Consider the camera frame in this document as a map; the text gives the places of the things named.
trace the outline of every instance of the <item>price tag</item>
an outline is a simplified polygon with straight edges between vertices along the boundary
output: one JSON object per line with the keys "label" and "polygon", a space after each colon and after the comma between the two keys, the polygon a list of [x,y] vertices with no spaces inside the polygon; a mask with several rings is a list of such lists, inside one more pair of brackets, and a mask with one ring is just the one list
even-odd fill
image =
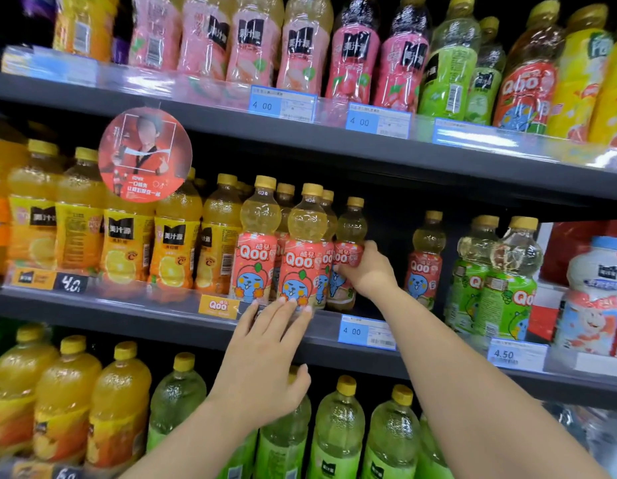
{"label": "price tag", "polygon": [[548,345],[493,338],[488,361],[499,368],[543,372]]}
{"label": "price tag", "polygon": [[56,272],[30,267],[14,267],[11,285],[29,289],[52,290],[56,281]]}
{"label": "price tag", "polygon": [[249,112],[252,114],[267,115],[280,119],[313,122],[317,96],[281,90],[279,88],[251,86]]}
{"label": "price tag", "polygon": [[410,128],[411,113],[409,112],[349,103],[346,129],[408,139]]}
{"label": "price tag", "polygon": [[340,335],[337,341],[370,348],[391,349],[393,351],[397,349],[395,339],[386,321],[346,314],[342,314]]}
{"label": "price tag", "polygon": [[240,301],[237,299],[203,294],[202,297],[200,297],[200,307],[197,311],[200,314],[235,319],[238,317],[239,307]]}
{"label": "price tag", "polygon": [[54,290],[62,290],[70,294],[81,294],[87,290],[89,277],[76,274],[56,273]]}

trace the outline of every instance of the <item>yellow bottle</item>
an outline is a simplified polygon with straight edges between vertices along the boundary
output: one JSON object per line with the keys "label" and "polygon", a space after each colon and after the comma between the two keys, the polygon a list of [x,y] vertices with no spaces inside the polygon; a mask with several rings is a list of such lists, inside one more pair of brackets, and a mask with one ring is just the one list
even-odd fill
{"label": "yellow bottle", "polygon": [[413,234],[413,251],[408,256],[404,290],[428,310],[435,303],[441,274],[441,251],[446,247],[446,233],[441,228],[443,213],[428,210],[424,225]]}
{"label": "yellow bottle", "polygon": [[185,182],[155,207],[155,241],[149,271],[151,295],[162,302],[181,301],[193,288],[195,242],[202,198],[193,186],[191,168]]}
{"label": "yellow bottle", "polygon": [[289,214],[289,239],[284,247],[278,294],[298,306],[316,306],[319,273],[324,258],[322,237],[328,217],[320,205],[324,188],[305,183],[302,200]]}
{"label": "yellow bottle", "polygon": [[617,147],[617,41],[608,58],[608,75],[590,122],[588,141]]}
{"label": "yellow bottle", "polygon": [[100,259],[100,278],[106,296],[129,297],[145,290],[155,207],[155,202],[130,202],[106,192],[105,241]]}
{"label": "yellow bottle", "polygon": [[9,173],[11,242],[7,258],[16,265],[52,269],[56,247],[57,184],[63,169],[55,144],[30,139],[27,164]]}
{"label": "yellow bottle", "polygon": [[[349,197],[346,206],[346,212],[337,219],[333,264],[357,266],[364,252],[364,237],[368,231],[366,219],[361,213],[364,199]],[[355,305],[355,296],[356,292],[351,281],[332,271],[326,295],[328,307],[336,311],[352,309]]]}
{"label": "yellow bottle", "polygon": [[58,358],[40,324],[21,326],[16,341],[0,357],[0,457],[32,451],[36,385]]}
{"label": "yellow bottle", "polygon": [[568,19],[546,129],[549,136],[588,140],[588,124],[613,47],[611,35],[604,30],[607,17],[608,6],[594,4],[580,8]]}
{"label": "yellow bottle", "polygon": [[333,28],[331,0],[289,0],[277,87],[319,95]]}
{"label": "yellow bottle", "polygon": [[228,294],[238,235],[242,231],[242,201],[238,177],[220,173],[218,189],[204,204],[202,248],[197,264],[195,288],[204,294]]}
{"label": "yellow bottle", "polygon": [[25,145],[0,140],[0,276],[4,276],[7,270],[7,246],[11,236],[7,177],[13,168],[25,166],[28,156]]}
{"label": "yellow bottle", "polygon": [[87,451],[91,394],[102,371],[84,336],[60,343],[58,358],[36,387],[33,452],[46,462],[81,464]]}
{"label": "yellow bottle", "polygon": [[119,343],[115,361],[97,379],[84,464],[89,475],[117,477],[144,453],[151,372],[137,352],[133,341]]}
{"label": "yellow bottle", "polygon": [[238,238],[231,272],[230,297],[252,302],[269,299],[282,212],[273,197],[275,178],[258,175],[256,192],[242,205],[243,232]]}
{"label": "yellow bottle", "polygon": [[271,294],[269,299],[277,299],[277,287],[280,282],[280,267],[284,257],[284,245],[289,239],[289,213],[293,209],[293,197],[295,196],[295,186],[288,183],[278,183],[275,199],[277,200],[282,219],[280,226],[275,231],[277,237],[277,250],[275,251],[275,267],[273,268],[273,280],[271,281]]}
{"label": "yellow bottle", "polygon": [[272,85],[284,23],[284,0],[236,1],[226,80]]}
{"label": "yellow bottle", "polygon": [[322,237],[322,246],[324,252],[322,256],[322,264],[320,266],[319,278],[317,281],[317,294],[315,295],[315,308],[324,309],[326,305],[326,297],[328,296],[328,282],[331,278],[331,272],[333,271],[333,255],[335,253],[335,245],[333,243],[333,237],[335,237],[335,231],[337,230],[337,215],[331,208],[333,204],[333,198],[335,195],[331,190],[324,190],[322,192],[322,198],[320,205],[326,213],[328,218],[328,226],[324,237]]}
{"label": "yellow bottle", "polygon": [[56,267],[97,275],[106,186],[98,170],[97,151],[77,147],[75,159],[75,165],[58,182]]}

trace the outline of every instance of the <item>plastic bottle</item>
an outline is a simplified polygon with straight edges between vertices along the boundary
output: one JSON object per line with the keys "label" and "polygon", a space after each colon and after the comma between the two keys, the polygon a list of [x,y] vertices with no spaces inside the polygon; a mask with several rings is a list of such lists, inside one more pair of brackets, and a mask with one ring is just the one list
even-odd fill
{"label": "plastic bottle", "polygon": [[420,89],[419,114],[464,120],[468,88],[481,43],[475,0],[450,0],[446,20],[432,34]]}
{"label": "plastic bottle", "polygon": [[195,288],[205,294],[228,294],[238,235],[242,232],[242,202],[236,189],[238,178],[220,173],[218,189],[204,203],[202,249]]}
{"label": "plastic bottle", "polygon": [[[297,367],[289,371],[289,384],[297,378]],[[311,406],[304,395],[298,407],[260,429],[254,479],[291,479],[302,474],[309,434]]]}
{"label": "plastic bottle", "polygon": [[528,16],[526,31],[509,52],[493,126],[544,134],[563,49],[559,0],[544,0]]}
{"label": "plastic bottle", "polygon": [[324,257],[322,237],[328,218],[320,205],[322,185],[305,183],[302,200],[289,213],[289,239],[284,245],[278,295],[296,299],[298,306],[315,306]]}
{"label": "plastic bottle", "polygon": [[441,251],[446,247],[446,233],[441,228],[443,213],[428,210],[424,225],[413,234],[413,251],[408,256],[404,290],[431,310],[441,274]]}
{"label": "plastic bottle", "polygon": [[[337,219],[333,264],[348,264],[356,267],[360,264],[361,255],[364,252],[364,237],[368,231],[366,219],[361,214],[364,199],[349,197],[346,206],[346,212]],[[356,294],[351,281],[335,271],[331,272],[326,295],[328,307],[336,311],[352,309],[355,305]]]}
{"label": "plastic bottle", "polygon": [[417,461],[415,479],[453,479],[453,473],[448,468],[440,446],[432,436],[431,426],[424,415],[420,420],[420,430],[422,431],[422,448]]}
{"label": "plastic bottle", "polygon": [[379,51],[377,0],[351,0],[337,15],[325,97],[368,104]]}
{"label": "plastic bottle", "polygon": [[275,178],[258,175],[256,192],[242,205],[240,221],[243,232],[233,259],[230,297],[247,303],[269,299],[277,238],[282,213],[273,197]]}
{"label": "plastic bottle", "polygon": [[613,38],[604,30],[607,18],[608,6],[594,4],[580,8],[568,19],[548,117],[549,136],[588,140],[588,124],[613,49]]}
{"label": "plastic bottle", "polygon": [[29,157],[22,144],[0,140],[0,276],[6,273],[7,247],[11,237],[11,209],[7,178],[12,169],[24,166]]}
{"label": "plastic bottle", "polygon": [[382,44],[374,106],[416,112],[431,40],[426,0],[401,0]]}
{"label": "plastic bottle", "polygon": [[491,270],[486,274],[473,329],[488,338],[523,341],[537,283],[533,274],[544,254],[533,233],[537,219],[513,217],[504,237],[491,250]]}
{"label": "plastic bottle", "polygon": [[420,423],[411,410],[413,390],[395,385],[391,400],[373,410],[361,479],[412,478],[420,452]]}
{"label": "plastic bottle", "polygon": [[55,50],[110,62],[119,0],[57,0]]}
{"label": "plastic bottle", "polygon": [[129,297],[145,290],[155,207],[106,192],[100,279],[107,296]]}
{"label": "plastic bottle", "polygon": [[333,28],[331,0],[289,0],[277,87],[320,95]]}
{"label": "plastic bottle", "polygon": [[102,254],[102,203],[106,186],[98,152],[77,147],[76,163],[58,182],[56,265],[72,273],[97,275]]}
{"label": "plastic bottle", "polygon": [[240,444],[229,462],[216,479],[249,478],[253,473],[253,461],[256,457],[257,430],[251,432]]}
{"label": "plastic bottle", "polygon": [[617,330],[617,238],[592,237],[591,250],[568,265],[554,346],[610,355]]}
{"label": "plastic bottle", "polygon": [[457,243],[459,258],[453,267],[452,285],[444,317],[448,326],[461,334],[472,334],[486,274],[491,269],[491,251],[498,241],[495,230],[499,217],[473,218],[470,233]]}
{"label": "plastic bottle", "polygon": [[185,0],[178,72],[226,79],[235,8],[235,0]]}
{"label": "plastic bottle", "polygon": [[273,85],[284,23],[283,0],[236,0],[227,81]]}
{"label": "plastic bottle", "polygon": [[468,89],[468,106],[464,120],[490,126],[493,106],[506,66],[506,53],[502,44],[495,41],[500,28],[499,19],[487,16],[480,20],[479,26],[482,30],[482,47],[479,49],[477,66]]}
{"label": "plastic bottle", "polygon": [[52,269],[56,247],[57,184],[63,169],[55,144],[30,139],[27,164],[8,177],[11,242],[7,258],[16,265]]}
{"label": "plastic bottle", "polygon": [[86,349],[84,336],[63,339],[60,358],[38,381],[33,452],[45,462],[77,465],[84,460],[91,394],[102,371]]}
{"label": "plastic bottle", "polygon": [[40,324],[19,327],[16,341],[0,357],[0,457],[32,452],[36,385],[58,358]]}
{"label": "plastic bottle", "polygon": [[275,199],[277,200],[282,219],[280,226],[275,231],[277,237],[277,250],[275,252],[275,267],[273,268],[273,280],[271,281],[270,300],[277,299],[277,287],[280,282],[280,268],[284,257],[284,246],[289,239],[289,213],[293,209],[293,197],[295,196],[295,186],[288,183],[278,183]]}
{"label": "plastic bottle", "polygon": [[617,41],[608,57],[608,74],[590,121],[588,141],[617,147]]}
{"label": "plastic bottle", "polygon": [[335,244],[333,237],[337,230],[337,215],[331,208],[335,194],[331,190],[322,191],[322,198],[319,204],[326,213],[328,226],[322,237],[322,264],[319,268],[319,277],[317,281],[317,294],[315,295],[315,309],[324,309],[326,306],[326,297],[328,296],[328,282],[331,279],[331,271],[333,270],[333,256],[335,255]]}
{"label": "plastic bottle", "polygon": [[206,398],[206,383],[193,370],[195,355],[178,353],[173,371],[162,378],[151,398],[147,453],[193,413]]}
{"label": "plastic bottle", "polygon": [[115,361],[96,382],[84,464],[89,476],[117,477],[144,453],[151,372],[137,350],[133,341],[116,345]]}
{"label": "plastic bottle", "polygon": [[337,390],[319,403],[307,479],[357,477],[366,422],[356,388],[356,381],[343,375]]}
{"label": "plastic bottle", "polygon": [[149,269],[151,295],[162,302],[181,301],[193,288],[195,243],[200,230],[202,198],[193,186],[195,170],[155,207],[155,241]]}
{"label": "plastic bottle", "polygon": [[183,0],[133,0],[129,65],[176,70],[182,35]]}

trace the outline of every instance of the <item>orange juice bottle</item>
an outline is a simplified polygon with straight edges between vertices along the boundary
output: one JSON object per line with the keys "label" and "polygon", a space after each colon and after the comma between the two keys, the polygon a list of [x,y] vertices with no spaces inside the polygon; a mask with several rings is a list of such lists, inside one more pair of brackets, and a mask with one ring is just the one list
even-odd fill
{"label": "orange juice bottle", "polygon": [[277,286],[280,279],[280,267],[282,257],[284,257],[284,245],[289,239],[289,213],[293,209],[293,197],[295,196],[295,186],[288,183],[278,183],[275,199],[280,205],[282,219],[280,226],[275,231],[277,237],[277,250],[275,251],[275,267],[273,268],[273,280],[271,281],[271,294],[269,299],[277,299]]}
{"label": "orange juice bottle", "polygon": [[231,272],[230,297],[247,303],[268,301],[275,266],[277,238],[282,212],[273,197],[275,178],[258,175],[256,192],[242,205],[243,232],[238,237]]}
{"label": "orange juice bottle", "polygon": [[191,168],[185,182],[155,208],[155,242],[149,282],[162,301],[182,300],[193,287],[195,242],[200,230],[202,198],[193,186]]}
{"label": "orange juice bottle", "polygon": [[322,192],[322,198],[320,205],[326,213],[328,218],[328,226],[324,237],[322,237],[322,246],[324,247],[322,255],[322,264],[320,266],[319,278],[317,281],[317,294],[315,295],[315,308],[324,309],[326,305],[326,297],[328,296],[328,281],[331,278],[331,271],[333,270],[333,255],[335,254],[335,245],[333,244],[333,237],[335,237],[335,231],[337,230],[337,215],[331,208],[333,204],[334,193],[331,190],[324,190]]}
{"label": "orange juice bottle", "polygon": [[7,246],[11,236],[7,177],[13,168],[25,166],[28,156],[26,146],[0,140],[0,276],[6,273]]}
{"label": "orange juice bottle", "polygon": [[195,288],[205,294],[228,294],[238,235],[242,231],[242,201],[238,177],[220,173],[218,189],[204,203],[202,248]]}
{"label": "orange juice bottle", "polygon": [[96,275],[102,254],[102,202],[106,186],[98,152],[77,147],[75,165],[58,182],[56,267]]}
{"label": "orange juice bottle", "polygon": [[137,352],[133,341],[119,343],[96,381],[84,464],[90,476],[117,477],[144,452],[151,372]]}
{"label": "orange juice bottle", "polygon": [[91,394],[102,365],[85,353],[87,339],[69,336],[36,387],[33,452],[40,460],[81,464],[87,451]]}
{"label": "orange juice bottle", "polygon": [[0,457],[32,451],[36,385],[56,361],[40,324],[25,324],[17,345],[0,357]]}
{"label": "orange juice bottle", "polygon": [[[364,199],[349,197],[346,203],[347,209],[337,219],[335,236],[334,264],[348,264],[356,267],[360,264],[361,255],[364,252],[364,237],[368,231],[366,219],[361,214],[364,208]],[[328,282],[328,294],[326,303],[336,311],[346,311],[355,305],[356,292],[351,281],[337,272],[331,272]]]}
{"label": "orange juice bottle", "polygon": [[127,297],[146,286],[156,204],[106,192],[100,278],[108,296]]}
{"label": "orange juice bottle", "polygon": [[56,247],[57,183],[63,168],[55,144],[30,139],[27,164],[9,173],[11,242],[7,258],[16,265],[52,269]]}
{"label": "orange juice bottle", "polygon": [[289,213],[289,239],[284,246],[278,294],[296,299],[298,306],[315,306],[320,267],[324,257],[322,237],[328,217],[320,205],[324,188],[305,183],[302,201]]}

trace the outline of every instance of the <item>green bottle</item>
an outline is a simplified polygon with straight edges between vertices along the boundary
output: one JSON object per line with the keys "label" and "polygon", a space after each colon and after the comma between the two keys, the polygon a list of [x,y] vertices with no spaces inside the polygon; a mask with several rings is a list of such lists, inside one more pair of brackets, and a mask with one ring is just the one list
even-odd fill
{"label": "green bottle", "polygon": [[250,479],[253,473],[253,459],[256,456],[257,430],[242,442],[217,479]]}
{"label": "green bottle", "polygon": [[457,243],[459,258],[453,275],[444,318],[448,327],[460,334],[472,334],[486,274],[491,270],[491,251],[496,243],[499,217],[473,218],[470,233]]}
{"label": "green bottle", "polygon": [[446,20],[433,31],[417,114],[464,120],[481,43],[474,6],[475,0],[450,0]]}
{"label": "green bottle", "polygon": [[307,479],[355,479],[364,438],[364,410],[355,399],[357,383],[343,375],[337,391],[317,408]]}
{"label": "green bottle", "polygon": [[420,449],[420,423],[411,403],[413,391],[395,385],[392,400],[373,411],[361,479],[413,479]]}
{"label": "green bottle", "polygon": [[193,370],[195,355],[178,353],[173,371],[162,378],[151,399],[147,452],[164,440],[206,398],[206,383]]}
{"label": "green bottle", "polygon": [[420,425],[422,430],[422,448],[420,449],[420,459],[417,463],[415,479],[453,479],[453,473],[450,472],[440,447],[432,436],[428,420],[426,420],[424,415],[422,415]]}
{"label": "green bottle", "polygon": [[[291,367],[289,384],[298,375]],[[295,411],[260,429],[255,479],[296,479],[302,473],[310,421],[310,400],[305,395]]]}

